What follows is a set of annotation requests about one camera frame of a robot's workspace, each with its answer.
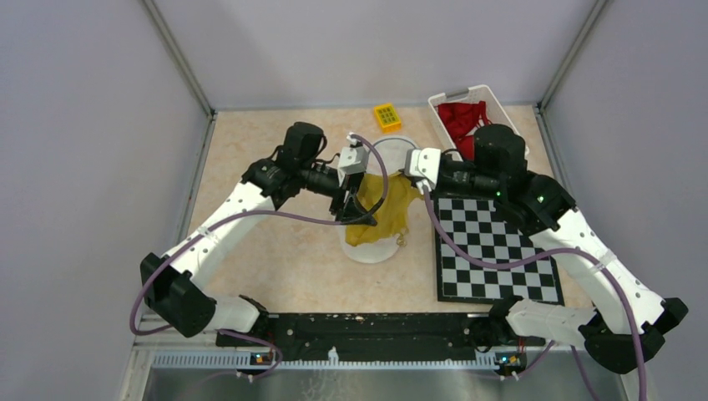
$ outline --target yellow block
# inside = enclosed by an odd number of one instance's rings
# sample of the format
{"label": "yellow block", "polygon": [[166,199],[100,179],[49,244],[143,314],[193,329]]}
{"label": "yellow block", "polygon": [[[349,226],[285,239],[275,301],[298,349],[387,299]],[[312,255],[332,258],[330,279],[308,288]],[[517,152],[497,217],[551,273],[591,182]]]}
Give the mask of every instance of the yellow block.
{"label": "yellow block", "polygon": [[374,115],[384,134],[398,131],[402,127],[401,118],[398,117],[393,104],[386,103],[374,108]]}

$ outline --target white plastic basket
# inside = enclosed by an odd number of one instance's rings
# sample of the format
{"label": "white plastic basket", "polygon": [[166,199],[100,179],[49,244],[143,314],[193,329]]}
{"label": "white plastic basket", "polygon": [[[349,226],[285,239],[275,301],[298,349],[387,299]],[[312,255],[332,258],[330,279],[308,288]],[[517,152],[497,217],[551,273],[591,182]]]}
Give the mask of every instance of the white plastic basket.
{"label": "white plastic basket", "polygon": [[[440,116],[437,115],[437,107],[443,103],[472,104],[478,103],[480,101],[484,101],[487,103],[487,118],[489,118],[490,121],[495,124],[507,125],[511,127],[511,129],[513,129],[513,132],[516,135],[520,136],[518,129],[516,129],[516,127],[513,125],[511,119],[509,119],[507,115],[507,112],[504,111],[502,105],[497,100],[497,97],[494,96],[494,93],[492,93],[492,90],[487,85],[477,85],[450,94],[436,94],[427,99],[427,104],[430,107],[430,118],[432,120],[432,127],[435,129],[437,137],[440,138],[440,141],[442,142],[443,146],[446,146],[447,148],[456,148],[453,139],[450,138],[448,130],[445,129],[443,121],[440,119]],[[528,152],[528,146],[526,146],[524,154],[528,155]],[[453,158],[455,160],[462,159],[457,153],[453,153]]]}

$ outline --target black cable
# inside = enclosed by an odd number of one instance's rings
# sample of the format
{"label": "black cable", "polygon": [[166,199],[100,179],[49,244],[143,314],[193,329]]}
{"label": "black cable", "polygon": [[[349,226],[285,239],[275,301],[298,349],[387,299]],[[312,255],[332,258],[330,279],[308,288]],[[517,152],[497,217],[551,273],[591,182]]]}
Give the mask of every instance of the black cable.
{"label": "black cable", "polygon": [[376,213],[379,209],[381,209],[381,206],[383,206],[383,201],[384,201],[384,198],[382,197],[377,203],[374,204],[374,206],[372,206],[371,209],[369,209],[363,215],[361,215],[359,217],[355,217],[351,220],[340,221],[340,223],[342,225],[347,225],[347,224],[351,224],[351,223],[356,223],[357,221],[362,221],[362,220],[366,219],[367,217],[374,217],[374,213]]}
{"label": "black cable", "polygon": [[449,154],[449,153],[452,153],[452,152],[457,152],[457,154],[458,154],[458,155],[460,155],[460,156],[462,156],[462,155],[463,155],[463,154],[462,154],[462,153],[460,153],[460,151],[459,151],[459,150],[457,150],[457,149],[448,149],[448,150],[444,150],[444,151],[443,151],[443,152],[442,152],[442,153],[441,153],[440,155],[441,155],[441,156],[444,156],[444,155],[447,155],[447,154]]}
{"label": "black cable", "polygon": [[[476,328],[475,325],[473,325],[472,327],[470,327],[470,331],[472,331],[472,330],[476,331],[476,330],[478,330],[478,328]],[[468,341],[469,341],[469,345],[471,345],[474,348],[474,350],[477,351],[478,353],[488,353],[492,349],[492,347],[488,345],[483,351],[480,350],[479,346],[477,345],[477,342],[474,341],[474,336],[470,336],[468,338]]]}
{"label": "black cable", "polygon": [[340,157],[341,155],[339,153],[335,153],[331,159],[329,160],[322,160],[322,159],[315,159],[315,162],[322,163],[323,165],[330,165],[332,162],[334,162],[334,159],[337,157]]}
{"label": "black cable", "polygon": [[271,153],[271,155],[268,156],[268,159],[273,160],[273,156],[275,156],[278,153],[278,151],[282,148],[283,148],[283,145],[277,145],[276,149],[273,150],[273,153]]}
{"label": "black cable", "polygon": [[327,147],[327,137],[326,137],[326,136],[322,136],[322,147],[320,148],[320,151],[317,152],[317,154],[315,155],[315,157],[318,157],[319,155],[321,155],[322,152],[325,150],[326,147]]}

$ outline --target speckled tabletop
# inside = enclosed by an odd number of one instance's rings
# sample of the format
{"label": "speckled tabletop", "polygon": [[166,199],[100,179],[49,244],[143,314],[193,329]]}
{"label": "speckled tabletop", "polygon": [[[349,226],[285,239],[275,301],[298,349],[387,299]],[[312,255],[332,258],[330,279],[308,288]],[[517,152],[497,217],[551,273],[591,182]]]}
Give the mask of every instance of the speckled tabletop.
{"label": "speckled tabletop", "polygon": [[[509,117],[526,139],[528,167],[552,175],[531,106],[508,106]],[[442,147],[425,107],[397,108],[406,135],[422,147]],[[220,112],[209,148],[190,229],[194,230],[228,196],[246,168],[282,143],[292,123],[306,121],[325,130],[329,159],[354,131],[370,140],[382,136],[372,109],[284,109]],[[330,200],[303,191],[283,211],[331,219]],[[432,225],[425,205],[409,208],[407,245],[392,258],[365,265],[341,251],[335,227],[271,217],[256,226],[224,259],[207,293],[244,294],[271,312],[486,312],[490,306],[438,302]],[[567,306],[589,306],[583,290],[560,270]]]}

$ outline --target gray wall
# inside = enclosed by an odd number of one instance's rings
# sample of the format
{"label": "gray wall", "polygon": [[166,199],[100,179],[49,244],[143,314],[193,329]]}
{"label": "gray wall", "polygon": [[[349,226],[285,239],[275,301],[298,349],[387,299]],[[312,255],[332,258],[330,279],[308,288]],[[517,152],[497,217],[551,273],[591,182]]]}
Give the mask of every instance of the gray wall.
{"label": "gray wall", "polygon": [[115,399],[205,117],[136,0],[3,2],[0,52],[0,399]]}
{"label": "gray wall", "polygon": [[664,399],[705,399],[708,3],[617,1],[554,100],[570,184],[603,239],[686,320],[650,363]]}
{"label": "gray wall", "polygon": [[594,0],[157,0],[217,108],[541,98]]}

